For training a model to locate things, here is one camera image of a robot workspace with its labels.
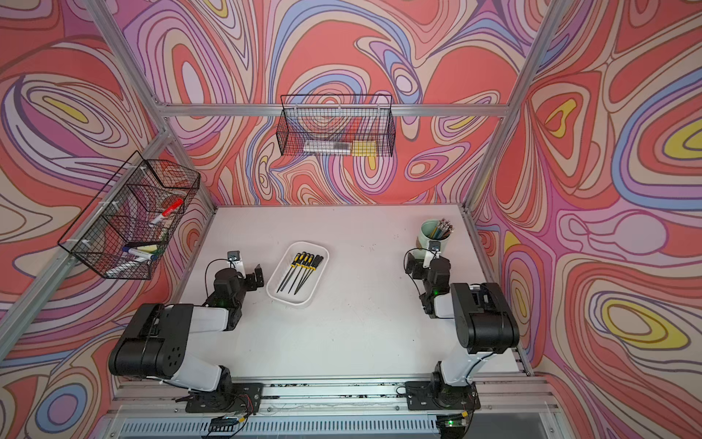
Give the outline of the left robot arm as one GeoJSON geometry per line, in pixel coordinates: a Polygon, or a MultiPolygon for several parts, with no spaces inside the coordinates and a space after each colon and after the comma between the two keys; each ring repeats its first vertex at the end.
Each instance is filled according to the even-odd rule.
{"type": "Polygon", "coordinates": [[[260,266],[249,274],[225,268],[215,274],[213,293],[204,305],[140,305],[109,356],[110,373],[162,380],[196,393],[218,391],[229,370],[199,358],[188,340],[192,335],[234,330],[246,294],[264,285],[260,266]]]}

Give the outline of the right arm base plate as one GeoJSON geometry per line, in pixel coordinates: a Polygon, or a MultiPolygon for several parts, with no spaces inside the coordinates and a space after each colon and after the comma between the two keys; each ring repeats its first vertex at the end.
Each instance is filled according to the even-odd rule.
{"type": "Polygon", "coordinates": [[[404,390],[410,411],[473,412],[481,409],[475,384],[453,387],[434,382],[405,382],[404,390]]]}

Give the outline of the clear tube in basket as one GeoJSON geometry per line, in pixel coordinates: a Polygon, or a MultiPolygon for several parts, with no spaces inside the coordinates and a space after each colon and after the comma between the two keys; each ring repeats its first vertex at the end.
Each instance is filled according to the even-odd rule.
{"type": "Polygon", "coordinates": [[[314,155],[351,155],[352,144],[323,140],[307,140],[303,144],[303,152],[314,155]]]}

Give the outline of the white storage tray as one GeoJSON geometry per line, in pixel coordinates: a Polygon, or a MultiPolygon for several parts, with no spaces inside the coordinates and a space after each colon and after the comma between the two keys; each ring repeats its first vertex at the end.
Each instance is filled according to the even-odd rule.
{"type": "Polygon", "coordinates": [[[266,285],[268,297],[287,307],[308,307],[329,262],[327,248],[307,241],[292,243],[266,285]]]}

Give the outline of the blue cap marker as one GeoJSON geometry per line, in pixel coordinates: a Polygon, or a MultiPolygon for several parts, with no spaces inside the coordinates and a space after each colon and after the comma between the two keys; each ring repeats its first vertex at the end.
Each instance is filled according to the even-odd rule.
{"type": "Polygon", "coordinates": [[[127,254],[131,254],[132,256],[144,261],[153,261],[156,258],[156,256],[154,254],[150,254],[150,252],[144,252],[133,247],[124,247],[122,250],[127,254]]]}

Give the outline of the aluminium rail front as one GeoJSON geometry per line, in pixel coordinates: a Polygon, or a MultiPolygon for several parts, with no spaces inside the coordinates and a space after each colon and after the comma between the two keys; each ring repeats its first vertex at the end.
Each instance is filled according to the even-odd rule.
{"type": "Polygon", "coordinates": [[[413,411],[409,377],[257,379],[250,402],[229,413],[188,413],[184,391],[119,386],[94,438],[572,438],[565,413],[543,379],[487,375],[476,403],[413,411]]]}

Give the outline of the coloured pencils bundle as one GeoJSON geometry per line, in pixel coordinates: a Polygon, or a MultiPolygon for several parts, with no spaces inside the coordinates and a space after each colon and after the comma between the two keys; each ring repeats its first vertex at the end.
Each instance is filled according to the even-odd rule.
{"type": "Polygon", "coordinates": [[[450,236],[452,231],[453,225],[447,219],[440,219],[429,234],[429,238],[433,241],[441,241],[450,236]]]}

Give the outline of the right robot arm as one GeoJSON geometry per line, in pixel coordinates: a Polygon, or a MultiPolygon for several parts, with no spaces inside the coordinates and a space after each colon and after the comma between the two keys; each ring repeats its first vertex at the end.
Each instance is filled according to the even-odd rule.
{"type": "Polygon", "coordinates": [[[471,385],[488,360],[517,347],[517,321],[498,284],[453,283],[451,262],[427,250],[407,251],[403,266],[424,313],[455,328],[457,346],[433,373],[437,389],[471,385]]]}

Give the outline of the yellow box in basket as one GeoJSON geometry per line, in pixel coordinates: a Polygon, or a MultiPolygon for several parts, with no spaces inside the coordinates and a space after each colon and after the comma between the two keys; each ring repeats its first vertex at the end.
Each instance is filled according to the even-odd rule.
{"type": "Polygon", "coordinates": [[[378,153],[376,141],[356,140],[352,143],[351,153],[353,157],[374,157],[378,153]]]}

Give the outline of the red marker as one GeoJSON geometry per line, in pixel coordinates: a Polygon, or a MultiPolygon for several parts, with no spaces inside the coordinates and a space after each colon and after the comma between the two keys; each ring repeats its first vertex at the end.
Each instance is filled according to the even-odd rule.
{"type": "Polygon", "coordinates": [[[176,199],[168,208],[166,208],[162,213],[158,214],[155,219],[150,221],[151,226],[160,224],[161,222],[168,219],[171,215],[179,212],[180,208],[183,206],[183,199],[176,199]]]}

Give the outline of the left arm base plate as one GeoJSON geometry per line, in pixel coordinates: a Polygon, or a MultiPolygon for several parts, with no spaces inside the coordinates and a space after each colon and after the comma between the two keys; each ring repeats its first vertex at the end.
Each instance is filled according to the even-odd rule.
{"type": "Polygon", "coordinates": [[[215,391],[192,391],[186,397],[187,413],[258,413],[263,399],[263,384],[225,383],[215,391]]]}

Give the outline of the green pencil cup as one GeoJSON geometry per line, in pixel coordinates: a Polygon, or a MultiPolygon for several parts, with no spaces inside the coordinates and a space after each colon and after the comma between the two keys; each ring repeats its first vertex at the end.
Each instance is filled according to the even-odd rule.
{"type": "Polygon", "coordinates": [[[453,225],[447,219],[429,219],[420,227],[418,244],[426,250],[438,247],[443,252],[452,233],[453,225]]]}

